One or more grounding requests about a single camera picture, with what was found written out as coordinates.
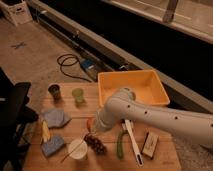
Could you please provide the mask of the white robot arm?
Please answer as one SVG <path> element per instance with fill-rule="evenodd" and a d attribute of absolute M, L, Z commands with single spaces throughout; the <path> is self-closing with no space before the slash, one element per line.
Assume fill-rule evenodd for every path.
<path fill-rule="evenodd" d="M 107 98 L 90 120 L 92 133 L 111 130 L 121 119 L 143 122 L 176 136 L 213 148 L 213 115 L 139 103 L 129 88 Z"/>

